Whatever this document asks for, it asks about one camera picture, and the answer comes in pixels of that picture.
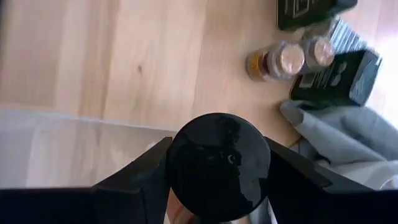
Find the black box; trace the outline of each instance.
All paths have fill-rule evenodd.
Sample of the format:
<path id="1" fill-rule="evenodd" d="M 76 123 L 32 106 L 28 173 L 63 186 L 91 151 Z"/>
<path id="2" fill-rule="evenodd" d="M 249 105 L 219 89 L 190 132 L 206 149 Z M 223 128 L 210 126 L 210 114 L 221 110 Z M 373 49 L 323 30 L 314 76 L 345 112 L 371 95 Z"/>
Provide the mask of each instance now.
<path id="1" fill-rule="evenodd" d="M 295 30 L 355 7 L 358 0 L 277 0 L 277 25 Z"/>
<path id="2" fill-rule="evenodd" d="M 363 106 L 379 71 L 381 58 L 369 50 L 336 55 L 326 69 L 297 77 L 290 98 L 319 106 Z"/>

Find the black knob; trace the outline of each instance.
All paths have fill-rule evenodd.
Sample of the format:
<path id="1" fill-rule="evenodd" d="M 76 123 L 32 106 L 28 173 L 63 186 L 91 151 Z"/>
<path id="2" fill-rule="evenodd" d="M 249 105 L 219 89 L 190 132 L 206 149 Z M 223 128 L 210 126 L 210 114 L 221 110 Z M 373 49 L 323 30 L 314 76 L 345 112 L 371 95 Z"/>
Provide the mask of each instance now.
<path id="1" fill-rule="evenodd" d="M 251 123 L 213 113 L 178 132 L 168 151 L 167 175 L 187 209 L 205 220 L 227 222 L 265 199 L 270 163 L 269 146 Z"/>

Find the copper lid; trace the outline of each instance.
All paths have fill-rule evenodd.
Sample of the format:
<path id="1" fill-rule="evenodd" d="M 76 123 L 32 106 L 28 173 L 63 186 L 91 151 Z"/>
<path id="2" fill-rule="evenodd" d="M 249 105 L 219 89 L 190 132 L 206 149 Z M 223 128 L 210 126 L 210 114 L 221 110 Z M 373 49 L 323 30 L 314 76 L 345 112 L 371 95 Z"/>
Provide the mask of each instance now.
<path id="1" fill-rule="evenodd" d="M 299 44 L 286 45 L 277 58 L 282 72 L 295 75 L 304 65 L 304 51 Z"/>
<path id="2" fill-rule="evenodd" d="M 329 66 L 335 59 L 335 51 L 330 41 L 321 38 L 317 40 L 313 48 L 314 58 L 322 67 Z"/>

